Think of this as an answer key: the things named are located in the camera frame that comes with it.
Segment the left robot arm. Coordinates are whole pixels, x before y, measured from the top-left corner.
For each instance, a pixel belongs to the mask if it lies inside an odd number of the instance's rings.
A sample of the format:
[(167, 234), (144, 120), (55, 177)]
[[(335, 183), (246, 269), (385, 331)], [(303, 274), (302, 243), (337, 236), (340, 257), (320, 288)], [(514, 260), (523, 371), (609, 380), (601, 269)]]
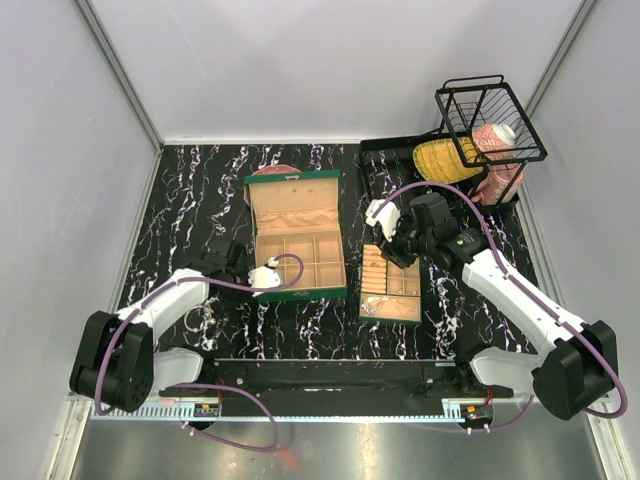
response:
[(211, 296), (211, 279), (245, 285), (246, 248), (218, 238), (175, 269), (145, 297), (115, 313), (87, 319), (69, 378), (70, 390), (94, 400), (96, 411), (134, 412), (151, 394), (182, 384), (196, 396), (215, 386), (216, 372), (192, 347), (154, 351), (157, 340)]

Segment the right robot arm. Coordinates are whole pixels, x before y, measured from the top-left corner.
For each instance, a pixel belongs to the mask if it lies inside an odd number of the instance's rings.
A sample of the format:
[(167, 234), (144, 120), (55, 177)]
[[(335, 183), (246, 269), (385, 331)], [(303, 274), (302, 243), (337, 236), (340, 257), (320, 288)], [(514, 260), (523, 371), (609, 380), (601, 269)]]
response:
[(483, 231), (461, 229), (442, 195), (420, 195), (409, 207), (403, 214), (393, 202), (374, 200), (366, 211), (367, 224), (381, 232), (384, 258), (401, 269), (429, 258), (457, 274), (535, 349), (474, 349), (453, 374), (460, 393), (472, 397), (488, 386), (505, 387), (535, 396), (553, 416), (569, 420), (618, 386), (617, 338), (609, 325), (588, 323), (543, 294), (491, 249)]

